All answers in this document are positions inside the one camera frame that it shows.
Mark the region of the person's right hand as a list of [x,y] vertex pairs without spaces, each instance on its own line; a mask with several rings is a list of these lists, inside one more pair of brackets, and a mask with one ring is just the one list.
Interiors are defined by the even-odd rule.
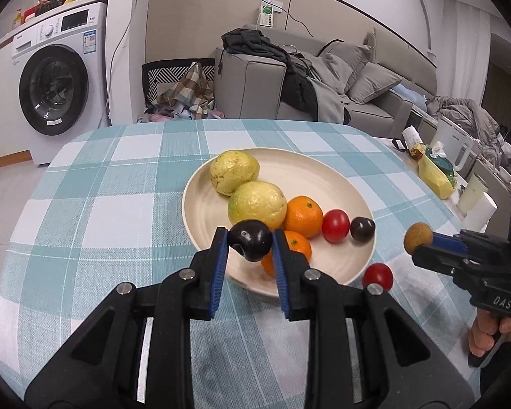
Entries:
[[478,309],[468,334],[470,353],[476,357],[482,357],[493,348],[495,344],[493,336],[498,332],[506,334],[506,342],[511,342],[511,318],[498,320],[489,311]]

